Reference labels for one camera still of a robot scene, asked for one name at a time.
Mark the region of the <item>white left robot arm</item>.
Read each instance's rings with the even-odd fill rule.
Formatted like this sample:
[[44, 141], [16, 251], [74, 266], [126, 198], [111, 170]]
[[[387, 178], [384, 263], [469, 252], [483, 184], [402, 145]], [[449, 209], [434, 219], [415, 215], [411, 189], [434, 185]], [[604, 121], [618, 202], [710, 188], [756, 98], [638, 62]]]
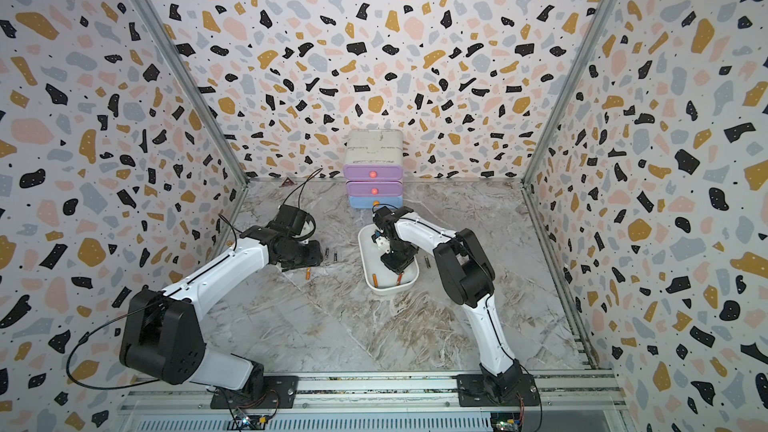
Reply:
[[232, 248], [180, 282], [131, 298], [120, 363], [171, 385], [251, 388], [261, 374], [258, 364], [208, 346], [200, 322], [224, 296], [265, 267], [306, 269], [322, 260], [317, 240], [300, 241], [266, 227], [247, 229]]

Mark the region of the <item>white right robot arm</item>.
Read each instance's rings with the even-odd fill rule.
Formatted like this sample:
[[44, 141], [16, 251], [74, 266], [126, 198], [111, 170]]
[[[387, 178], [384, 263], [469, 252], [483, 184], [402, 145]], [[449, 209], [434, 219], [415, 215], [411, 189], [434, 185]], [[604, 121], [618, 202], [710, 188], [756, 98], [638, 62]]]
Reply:
[[445, 293], [469, 319], [486, 396], [498, 404], [513, 397], [524, 370], [504, 335], [494, 297], [495, 271], [475, 233], [440, 227], [406, 206], [375, 205], [372, 219], [376, 231], [371, 240], [383, 249], [378, 262], [388, 271], [403, 275], [420, 251], [433, 257]]

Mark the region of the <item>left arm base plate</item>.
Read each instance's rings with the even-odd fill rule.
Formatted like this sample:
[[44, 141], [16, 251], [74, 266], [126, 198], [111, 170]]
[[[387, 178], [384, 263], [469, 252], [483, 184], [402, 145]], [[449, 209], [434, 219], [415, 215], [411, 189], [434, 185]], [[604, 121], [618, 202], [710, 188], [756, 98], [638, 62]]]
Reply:
[[300, 378], [296, 375], [260, 375], [240, 390], [218, 389], [211, 398], [212, 410], [290, 409]]

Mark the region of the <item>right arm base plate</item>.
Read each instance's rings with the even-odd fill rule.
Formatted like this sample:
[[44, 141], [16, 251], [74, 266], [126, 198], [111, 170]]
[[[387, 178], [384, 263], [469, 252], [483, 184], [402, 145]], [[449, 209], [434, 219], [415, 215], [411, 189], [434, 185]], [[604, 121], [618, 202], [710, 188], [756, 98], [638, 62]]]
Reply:
[[485, 377], [482, 374], [461, 374], [456, 378], [461, 407], [537, 407], [541, 397], [534, 377], [523, 374], [512, 381]]

